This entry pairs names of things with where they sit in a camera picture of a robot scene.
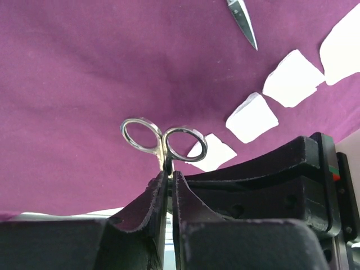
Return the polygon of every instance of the silver scissors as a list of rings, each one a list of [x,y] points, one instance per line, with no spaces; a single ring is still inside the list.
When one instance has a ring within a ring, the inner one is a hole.
[[[151,130],[157,139],[157,146],[154,148],[147,148],[142,145],[139,145],[135,142],[128,133],[127,125],[130,123],[138,123],[146,126],[149,130]],[[195,129],[188,128],[170,128],[162,134],[161,130],[151,121],[145,118],[129,118],[123,121],[120,126],[121,133],[123,134],[125,140],[136,149],[140,151],[150,153],[157,156],[159,161],[160,170],[163,170],[167,173],[168,178],[172,180],[174,173],[174,163],[173,160],[181,160],[187,162],[196,162],[204,159],[206,153],[208,152],[208,144],[204,138],[204,136]],[[185,132],[192,136],[194,136],[201,145],[201,153],[195,157],[182,156],[171,147],[169,144],[169,136],[175,132]]]
[[[255,50],[258,50],[257,40],[244,0],[227,0],[227,5],[245,37]]]

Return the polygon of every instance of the purple fabric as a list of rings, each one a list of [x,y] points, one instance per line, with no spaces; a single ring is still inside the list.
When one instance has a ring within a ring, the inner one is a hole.
[[[226,0],[0,2],[0,209],[79,214],[127,205],[159,172],[119,131],[129,116],[162,130],[214,133],[238,156],[298,135],[338,141],[360,127],[359,74],[297,107],[265,97],[279,126],[247,145],[225,119],[294,49],[323,70],[319,47],[358,0],[246,1],[259,51]],[[139,129],[142,141],[148,133]],[[174,136],[185,153],[194,140]],[[200,173],[179,162],[184,174]]]

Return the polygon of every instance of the scissor finger loop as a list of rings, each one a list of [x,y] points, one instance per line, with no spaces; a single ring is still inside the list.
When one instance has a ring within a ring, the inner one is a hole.
[[[198,142],[201,145],[201,153],[198,156],[194,157],[188,157],[183,156],[177,153],[170,145],[169,143],[169,136],[175,132],[185,132],[187,134],[190,134],[191,136],[195,137]],[[177,159],[181,161],[187,161],[187,162],[196,162],[204,159],[206,156],[206,153],[208,152],[208,144],[204,138],[204,136],[195,129],[188,129],[188,128],[171,128],[168,129],[164,135],[163,135],[163,145],[165,146],[165,149],[167,149],[167,157],[170,157],[171,159]]]
[[[134,139],[129,135],[129,132],[127,130],[127,125],[130,123],[138,123],[141,125],[146,126],[149,130],[153,132],[156,136],[157,145],[154,148],[149,148],[140,145]],[[120,126],[121,133],[123,134],[125,140],[134,148],[139,149],[140,151],[150,153],[153,155],[161,156],[163,155],[163,143],[162,143],[162,134],[161,130],[158,128],[157,125],[155,125],[153,122],[145,119],[145,118],[129,118],[122,122]]]

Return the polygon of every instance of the scissor blade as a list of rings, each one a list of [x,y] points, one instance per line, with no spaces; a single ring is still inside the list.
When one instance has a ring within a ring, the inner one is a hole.
[[[257,40],[251,25],[250,16],[243,0],[228,0],[229,9],[234,16],[238,26],[244,33],[251,45],[258,50]]]

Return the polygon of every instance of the white surface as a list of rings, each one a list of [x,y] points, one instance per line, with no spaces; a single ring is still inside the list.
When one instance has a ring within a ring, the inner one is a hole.
[[[360,72],[360,4],[334,26],[320,48],[328,85]]]
[[[296,49],[270,73],[263,94],[284,107],[295,107],[314,94],[316,87],[324,80],[324,75]]]
[[[35,212],[23,212],[20,215],[13,217],[12,221],[65,221],[71,219],[92,219],[92,218],[108,218],[120,210],[123,207],[106,209],[101,211],[94,211],[90,213],[80,214],[80,215],[48,215],[43,213]]]
[[[252,93],[227,119],[226,127],[243,143],[276,127],[278,120],[258,93]]]
[[[187,162],[205,172],[211,172],[220,167],[220,165],[231,160],[236,156],[236,153],[223,143],[214,134],[205,136],[206,142],[208,143],[208,153],[203,160],[197,162]],[[194,157],[201,154],[201,145],[197,142],[191,149],[187,156]]]

